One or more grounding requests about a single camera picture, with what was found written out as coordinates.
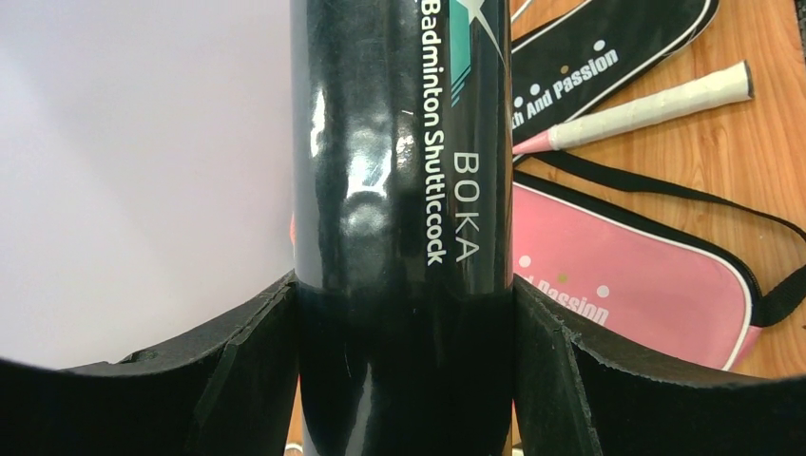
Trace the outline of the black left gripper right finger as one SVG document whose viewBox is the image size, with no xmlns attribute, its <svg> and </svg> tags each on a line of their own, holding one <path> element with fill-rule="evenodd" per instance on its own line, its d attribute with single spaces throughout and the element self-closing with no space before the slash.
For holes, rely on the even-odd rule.
<svg viewBox="0 0 806 456">
<path fill-rule="evenodd" d="M 649 349 L 514 281 L 514 406 L 527 455 L 801 455 L 805 380 Z"/>
</svg>

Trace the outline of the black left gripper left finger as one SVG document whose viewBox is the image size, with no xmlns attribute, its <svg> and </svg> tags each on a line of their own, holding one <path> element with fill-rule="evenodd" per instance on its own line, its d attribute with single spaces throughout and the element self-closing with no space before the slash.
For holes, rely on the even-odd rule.
<svg viewBox="0 0 806 456">
<path fill-rule="evenodd" d="M 297 387 L 296 287 L 123 361 L 1 364 L 5 455 L 279 455 Z"/>
</svg>

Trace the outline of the black shuttlecock tube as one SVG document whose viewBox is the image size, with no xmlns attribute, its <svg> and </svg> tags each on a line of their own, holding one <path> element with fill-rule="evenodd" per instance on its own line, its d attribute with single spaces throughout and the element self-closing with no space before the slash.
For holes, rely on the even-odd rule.
<svg viewBox="0 0 806 456">
<path fill-rule="evenodd" d="M 309 455 L 499 455 L 514 303 L 506 1 L 290 6 Z"/>
</svg>

